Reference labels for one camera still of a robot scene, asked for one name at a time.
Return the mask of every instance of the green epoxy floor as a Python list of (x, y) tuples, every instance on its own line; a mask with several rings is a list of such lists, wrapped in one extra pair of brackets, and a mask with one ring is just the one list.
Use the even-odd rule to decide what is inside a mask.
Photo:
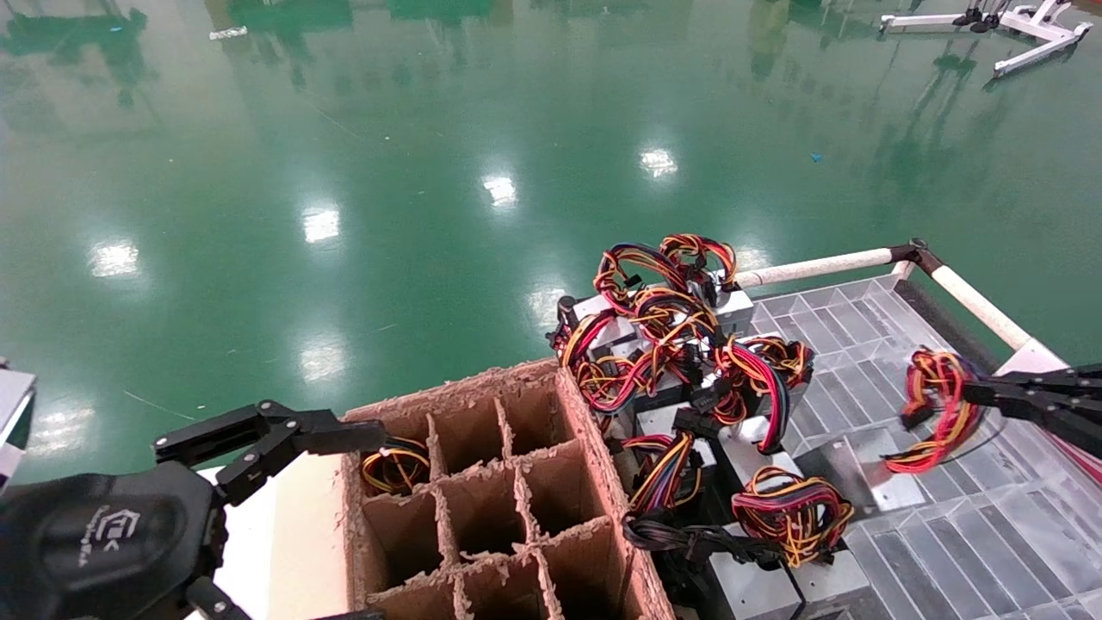
[(880, 40), (909, 7), (827, 4), (6, 0), (0, 355), (41, 390), (20, 478), (543, 357), (603, 248), (670, 231), (747, 267), (920, 235), (1096, 359), (1100, 35), (992, 87), (1026, 44)]

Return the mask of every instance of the cardboard compartment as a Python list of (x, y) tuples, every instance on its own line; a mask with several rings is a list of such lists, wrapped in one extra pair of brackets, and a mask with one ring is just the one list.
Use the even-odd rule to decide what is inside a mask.
[(553, 382), (501, 398), (505, 420), (512, 429), (512, 454), (527, 455), (571, 439)]
[(461, 559), (515, 553), (525, 543), (525, 524), (514, 494), (516, 474), (497, 467), (441, 482), (449, 522)]
[(561, 446), (521, 471), (532, 494), (529, 508), (542, 533), (554, 536), (601, 516), (601, 498), (580, 442)]
[(431, 414), (444, 458), (445, 474), (501, 460), (501, 428), (493, 396), (477, 401), (469, 410)]
[[(391, 415), (386, 418), (382, 418), (382, 424), (383, 426), (386, 426), (387, 433), (395, 437), (401, 437), (404, 439), (413, 439), (415, 442), (420, 442), (421, 444), (425, 444), (428, 447), (429, 436), (431, 435), (428, 418), (425, 418), (423, 415), (420, 414), (401, 415), (404, 414), (404, 412), (398, 412), (398, 414), (399, 415)], [(356, 470), (356, 474), (359, 476), (360, 482), (364, 485), (364, 493), (369, 498), (374, 496), (385, 496), (386, 493), (383, 491), (372, 487), (367, 482), (367, 480), (364, 479), (363, 464), (364, 459), (367, 458), (368, 455), (369, 453), (359, 454), (359, 460), (357, 461), (359, 464), (359, 468)], [(439, 469), (439, 466), (436, 466), (433, 463), (433, 459), (430, 458), (429, 463), (430, 463), (429, 471), (419, 478), (420, 480), (419, 482), (414, 483), (413, 486), (414, 491), (418, 490), (422, 485), (429, 482), (429, 480), (432, 478), (433, 470)], [(409, 492), (399, 494), (409, 496)]]
[(451, 579), (388, 590), (368, 598), (368, 609), (387, 620), (455, 620), (455, 598)]
[(629, 575), (613, 542), (607, 516), (542, 548), (554, 594), (566, 620), (629, 620), (642, 616)]
[(463, 589), (475, 620), (550, 618), (539, 563), (531, 553), (473, 567), (463, 577)]
[(420, 573), (440, 568), (436, 500), (420, 492), (411, 498), (379, 496), (364, 502), (364, 531), (349, 553), (360, 562), (367, 592), (400, 586)]

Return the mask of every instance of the white metal stand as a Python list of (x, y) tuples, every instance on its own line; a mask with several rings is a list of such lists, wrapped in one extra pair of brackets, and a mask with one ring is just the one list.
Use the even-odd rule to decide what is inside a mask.
[[(1070, 2), (1060, 3), (1058, 0), (1045, 0), (1040, 7), (1022, 4), (1003, 12), (1000, 15), (998, 28), (1006, 29), (1012, 33), (1025, 33), (1034, 36), (1038, 42), (1044, 43), (1024, 54), (1018, 54), (1006, 61), (995, 63), (995, 77), (1002, 77), (1007, 73), (1037, 62), (1054, 52), (1062, 50), (1068, 45), (1078, 43), (1087, 35), (1087, 32), (1094, 25), (1090, 22), (1080, 22), (1074, 30), (1068, 30), (1057, 23), (1057, 18), (1070, 7)], [(889, 28), (907, 28), (910, 25), (952, 25), (953, 20), (961, 17), (961, 13), (948, 15), (882, 15), (880, 32)]]

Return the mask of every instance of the colorful wires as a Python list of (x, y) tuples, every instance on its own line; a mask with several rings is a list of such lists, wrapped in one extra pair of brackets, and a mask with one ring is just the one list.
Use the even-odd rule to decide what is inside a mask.
[[(758, 452), (763, 455), (771, 455), (780, 449), (780, 440), (788, 429), (790, 416), (790, 405), (788, 402), (788, 387), (780, 379), (777, 371), (765, 360), (757, 357), (753, 351), (741, 345), (732, 336), (722, 349), (714, 350), (716, 374), (731, 378), (733, 385), (741, 384), (741, 379), (745, 378), (750, 387), (759, 394), (769, 396), (769, 428), (765, 438), (758, 444)], [(717, 414), (721, 422), (726, 422), (725, 412)]]
[(884, 457), (896, 474), (929, 471), (960, 448), (983, 422), (984, 410), (961, 398), (964, 383), (976, 373), (964, 359), (948, 351), (919, 349), (907, 369), (907, 403), (900, 420), (914, 428), (936, 413), (941, 415), (933, 434), (908, 450)]
[[(720, 280), (720, 289), (731, 292), (737, 287), (735, 283), (735, 272), (738, 270), (738, 261), (735, 259), (735, 250), (725, 242), (720, 242), (707, 237), (690, 233), (670, 235), (662, 239), (658, 246), (658, 251), (662, 252), (671, 262), (678, 265), (685, 280), (701, 282), (707, 276), (704, 269), (707, 267), (709, 254), (719, 259), (723, 267), (723, 278)], [(693, 257), (692, 263), (685, 262), (684, 257)]]
[(645, 435), (626, 439), (623, 445), (647, 455), (639, 472), (642, 480), (629, 501), (631, 513), (645, 514), (655, 510), (673, 509), (691, 501), (700, 492), (701, 471), (696, 467), (692, 491), (682, 498), (677, 497), (681, 488), (682, 471), (692, 454), (692, 435), (684, 432), (678, 432), (677, 437)]
[(617, 243), (605, 251), (597, 265), (597, 275), (593, 279), (593, 287), (603, 295), (622, 315), (630, 315), (629, 287), (639, 280), (638, 275), (628, 275), (625, 264), (635, 264), (653, 271), (666, 279), (667, 284), (676, 291), (689, 292), (681, 270), (666, 254), (642, 243)]
[(383, 493), (407, 494), (429, 481), (429, 448), (414, 439), (390, 436), (379, 452), (364, 458), (360, 475)]
[[(779, 338), (756, 339), (747, 348), (725, 337), (712, 307), (714, 294), (707, 294), (715, 290), (706, 269), (710, 259), (723, 268), (720, 287), (736, 290), (737, 260), (727, 243), (678, 233), (663, 238), (658, 249), (639, 243), (613, 246), (602, 255), (593, 280), (609, 307), (576, 324), (560, 313), (559, 329), (549, 339), (602, 429), (609, 420), (601, 414), (619, 411), (639, 393), (653, 395), (665, 373), (700, 387), (704, 376), (714, 371), (730, 390), (715, 391), (717, 402), (707, 415), (724, 425), (737, 424), (748, 414), (744, 389), (753, 389), (770, 403), (769, 429), (758, 449), (773, 454), (780, 449), (788, 426), (788, 388), (808, 380), (814, 355), (802, 344)], [(641, 278), (628, 273), (629, 265), (653, 271), (665, 283), (633, 289), (641, 284)], [(615, 347), (593, 348), (602, 330), (622, 318), (641, 336), (635, 351), (628, 356)]]
[[(747, 339), (743, 345), (773, 367), (789, 389), (810, 380), (811, 362), (815, 358), (815, 352), (802, 342), (798, 340), (785, 342), (785, 339), (777, 336), (759, 336)], [(759, 393), (765, 392), (764, 385), (759, 387), (753, 381), (750, 385)]]
[(853, 505), (822, 478), (774, 466), (757, 470), (731, 508), (747, 534), (779, 544), (791, 567), (835, 550), (853, 516)]

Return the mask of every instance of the wire bundle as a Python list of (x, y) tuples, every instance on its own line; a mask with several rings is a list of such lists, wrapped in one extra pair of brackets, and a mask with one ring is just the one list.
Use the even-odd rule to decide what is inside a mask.
[[(725, 242), (700, 235), (678, 233), (662, 239), (658, 251), (678, 265), (687, 281), (698, 282), (705, 276), (704, 268), (707, 265), (707, 255), (715, 255), (723, 265), (720, 289), (724, 292), (731, 292), (737, 287), (735, 271), (738, 270), (738, 262), (735, 259), (735, 250)], [(689, 263), (684, 261), (684, 257), (693, 257), (694, 260)]]
[[(758, 452), (770, 455), (780, 448), (790, 416), (788, 387), (777, 373), (777, 370), (753, 351), (741, 345), (732, 336), (722, 349), (713, 351), (719, 378), (728, 378), (732, 385), (741, 387), (748, 381), (759, 394), (769, 395), (769, 428), (765, 438), (758, 444)], [(721, 400), (713, 415), (723, 424), (737, 424), (746, 417), (746, 405), (741, 403), (737, 390), (731, 391), (734, 410), (727, 411), (728, 400)]]
[[(815, 353), (802, 342), (798, 340), (785, 342), (785, 339), (777, 336), (759, 336), (747, 339), (744, 345), (773, 367), (788, 388), (808, 382), (811, 361), (814, 360)], [(764, 384), (752, 380), (750, 387), (759, 394), (765, 393)]]
[(693, 558), (700, 562), (720, 551), (730, 553), (736, 562), (744, 564), (775, 562), (780, 556), (779, 547), (771, 541), (735, 536), (719, 525), (676, 527), (663, 523), (660, 514), (628, 514), (620, 521), (620, 527), (624, 540), (636, 548), (652, 553), (684, 551), (688, 555), (694, 555), (698, 550), (706, 552)]
[(701, 483), (700, 467), (695, 468), (696, 479), (692, 491), (683, 498), (677, 497), (681, 487), (681, 472), (690, 460), (692, 445), (693, 437), (683, 432), (679, 432), (676, 438), (668, 435), (642, 435), (624, 440), (624, 448), (646, 455), (639, 471), (642, 482), (636, 488), (629, 502), (633, 513), (674, 509), (696, 497)]
[(390, 436), (377, 453), (364, 458), (360, 475), (383, 493), (406, 494), (429, 480), (429, 448), (414, 439)]
[[(693, 378), (689, 370), (714, 365), (717, 379), (731, 387), (720, 394), (711, 412), (721, 424), (737, 424), (746, 417), (741, 389), (747, 382), (759, 394), (770, 396), (770, 427), (758, 446), (770, 454), (779, 448), (788, 426), (787, 388), (806, 380), (813, 353), (801, 344), (758, 339), (755, 347), (763, 360), (734, 338), (725, 338), (713, 309), (689, 290), (689, 282), (704, 283), (711, 278), (705, 270), (710, 257), (723, 267), (721, 289), (737, 289), (737, 261), (727, 243), (678, 233), (662, 239), (658, 249), (639, 243), (614, 246), (602, 255), (593, 282), (612, 307), (583, 318), (573, 328), (560, 317), (558, 330), (549, 335), (552, 348), (559, 352), (562, 368), (572, 372), (602, 429), (611, 423), (602, 414), (618, 411), (640, 392), (653, 394), (666, 372), (685, 384), (699, 385), (703, 373)], [(625, 271), (628, 264), (660, 274), (667, 285), (631, 290), (641, 280)], [(591, 360), (591, 345), (619, 317), (638, 328), (644, 342), (630, 357), (598, 355)]]
[(638, 281), (637, 275), (628, 275), (624, 271), (625, 264), (655, 271), (666, 279), (671, 289), (689, 292), (689, 284), (681, 274), (682, 271), (668, 255), (642, 243), (616, 243), (601, 257), (593, 287), (622, 315), (633, 314), (630, 286)]
[(853, 505), (822, 478), (774, 466), (757, 470), (731, 508), (747, 534), (779, 544), (791, 567), (836, 548), (853, 516)]
[(910, 357), (907, 369), (907, 404), (900, 420), (914, 428), (932, 416), (940, 406), (941, 415), (933, 434), (910, 449), (884, 457), (887, 468), (896, 474), (929, 471), (961, 447), (980, 427), (984, 410), (961, 396), (964, 383), (975, 379), (972, 366), (948, 351), (921, 348)]

